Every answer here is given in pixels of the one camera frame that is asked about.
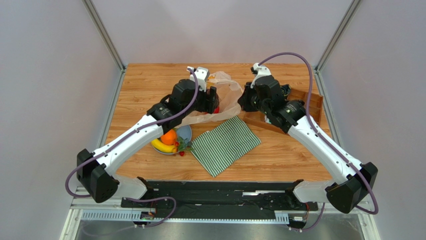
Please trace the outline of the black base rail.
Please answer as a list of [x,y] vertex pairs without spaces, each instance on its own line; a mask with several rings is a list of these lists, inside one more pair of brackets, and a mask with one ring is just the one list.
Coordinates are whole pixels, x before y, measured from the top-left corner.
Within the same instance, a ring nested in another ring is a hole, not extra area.
[[320,210],[317,203],[301,203],[286,192],[290,182],[239,181],[147,181],[144,200],[172,197],[171,200],[138,203],[121,200],[123,208],[145,208],[163,218],[175,210],[173,219],[272,220],[276,211],[304,216]]

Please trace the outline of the yellow banana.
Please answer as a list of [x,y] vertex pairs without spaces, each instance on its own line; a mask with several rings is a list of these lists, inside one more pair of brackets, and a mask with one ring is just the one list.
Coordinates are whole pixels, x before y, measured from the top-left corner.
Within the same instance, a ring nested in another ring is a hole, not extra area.
[[155,148],[156,150],[164,154],[175,154],[178,151],[178,148],[176,146],[167,145],[163,143],[161,140],[159,140],[158,138],[151,141],[151,145],[153,148]]

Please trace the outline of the red pomegranate fruit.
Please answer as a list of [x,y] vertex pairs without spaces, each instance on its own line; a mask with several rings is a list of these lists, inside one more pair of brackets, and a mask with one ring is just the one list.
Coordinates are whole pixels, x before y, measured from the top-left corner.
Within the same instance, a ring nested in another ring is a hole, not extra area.
[[213,114],[218,114],[219,112],[220,112],[220,107],[219,107],[219,106],[217,106],[217,107],[214,109]]

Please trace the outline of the green striped cloth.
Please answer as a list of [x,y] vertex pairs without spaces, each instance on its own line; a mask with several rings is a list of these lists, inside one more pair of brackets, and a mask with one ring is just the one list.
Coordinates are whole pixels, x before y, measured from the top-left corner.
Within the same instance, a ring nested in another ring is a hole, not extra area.
[[247,124],[234,116],[195,138],[191,153],[215,178],[260,144]]

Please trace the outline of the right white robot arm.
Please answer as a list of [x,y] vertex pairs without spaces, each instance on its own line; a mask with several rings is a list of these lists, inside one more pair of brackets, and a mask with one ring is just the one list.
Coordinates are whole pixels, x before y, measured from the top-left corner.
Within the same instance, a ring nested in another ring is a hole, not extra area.
[[344,151],[306,115],[303,100],[287,100],[271,75],[247,82],[238,104],[245,112],[261,112],[271,124],[301,143],[329,172],[328,181],[297,180],[287,191],[301,203],[330,203],[348,214],[373,188],[378,168]]

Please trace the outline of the orange fruit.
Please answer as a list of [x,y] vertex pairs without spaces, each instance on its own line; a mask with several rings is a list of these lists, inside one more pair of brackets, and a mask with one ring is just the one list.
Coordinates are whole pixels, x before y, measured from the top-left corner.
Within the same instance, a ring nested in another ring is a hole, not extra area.
[[174,129],[171,129],[164,135],[160,137],[160,141],[165,145],[173,146],[178,139],[177,132]]

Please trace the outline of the teal white socks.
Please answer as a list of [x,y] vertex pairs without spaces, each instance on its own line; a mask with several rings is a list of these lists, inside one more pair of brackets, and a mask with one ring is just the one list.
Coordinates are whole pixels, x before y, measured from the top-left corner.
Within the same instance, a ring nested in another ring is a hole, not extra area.
[[264,122],[270,125],[272,124],[267,116],[264,117]]

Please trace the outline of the cherry sprig with leaves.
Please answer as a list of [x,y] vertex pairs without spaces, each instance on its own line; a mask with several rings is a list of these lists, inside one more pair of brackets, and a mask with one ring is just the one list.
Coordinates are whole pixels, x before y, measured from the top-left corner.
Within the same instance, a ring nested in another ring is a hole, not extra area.
[[181,136],[177,137],[176,142],[174,143],[176,148],[176,153],[183,157],[186,152],[191,152],[193,150],[193,143],[190,138],[183,138]]

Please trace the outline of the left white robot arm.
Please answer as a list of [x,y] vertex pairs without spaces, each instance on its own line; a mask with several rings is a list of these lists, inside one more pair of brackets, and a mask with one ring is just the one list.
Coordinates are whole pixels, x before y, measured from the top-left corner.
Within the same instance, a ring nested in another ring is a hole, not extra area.
[[109,144],[81,150],[76,157],[76,177],[96,203],[110,199],[123,184],[117,169],[133,154],[177,127],[190,113],[212,114],[219,106],[217,88],[202,90],[190,79],[181,79],[170,94],[154,104],[130,129]]

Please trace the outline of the translucent banana print plastic bag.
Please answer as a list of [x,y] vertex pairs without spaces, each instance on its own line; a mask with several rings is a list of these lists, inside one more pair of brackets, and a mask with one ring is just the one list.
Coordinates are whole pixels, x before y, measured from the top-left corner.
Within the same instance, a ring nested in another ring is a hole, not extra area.
[[207,81],[208,87],[216,87],[219,101],[218,113],[201,113],[194,111],[186,116],[181,126],[218,122],[237,116],[241,112],[238,99],[243,94],[241,85],[231,79],[231,76],[223,71],[214,72]]

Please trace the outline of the blue plate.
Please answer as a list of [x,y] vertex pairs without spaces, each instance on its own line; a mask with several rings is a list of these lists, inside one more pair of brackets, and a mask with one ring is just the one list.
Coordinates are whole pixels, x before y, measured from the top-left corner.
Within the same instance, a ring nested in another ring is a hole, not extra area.
[[[186,126],[181,126],[181,127],[178,127],[178,128],[173,128],[175,131],[176,131],[176,133],[177,133],[177,136],[178,137],[183,137],[184,139],[185,138],[190,138],[190,140],[192,140],[192,129],[191,129],[191,127],[189,126],[189,125],[186,125]],[[175,154],[178,154],[178,153],[173,153],[173,154],[170,154],[170,153],[162,153],[162,152],[160,152],[160,151],[158,151],[158,150],[156,150],[157,152],[159,152],[159,153],[161,153],[161,154],[165,154],[165,155],[175,155]]]

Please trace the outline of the wooden compartment tray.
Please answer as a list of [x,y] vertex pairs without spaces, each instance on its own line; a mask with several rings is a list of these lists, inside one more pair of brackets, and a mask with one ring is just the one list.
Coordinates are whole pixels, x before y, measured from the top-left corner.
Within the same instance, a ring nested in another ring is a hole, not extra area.
[[[303,100],[304,102],[306,102],[308,100],[308,92],[292,88],[287,96],[287,99],[289,101]],[[312,93],[310,96],[310,102],[309,102],[309,114],[318,125],[321,124],[322,111],[323,111],[323,96]],[[271,123],[267,123],[266,116],[259,111],[245,112],[242,120],[246,124],[250,124],[265,130],[276,132],[276,133],[285,134],[278,127],[273,126]]]

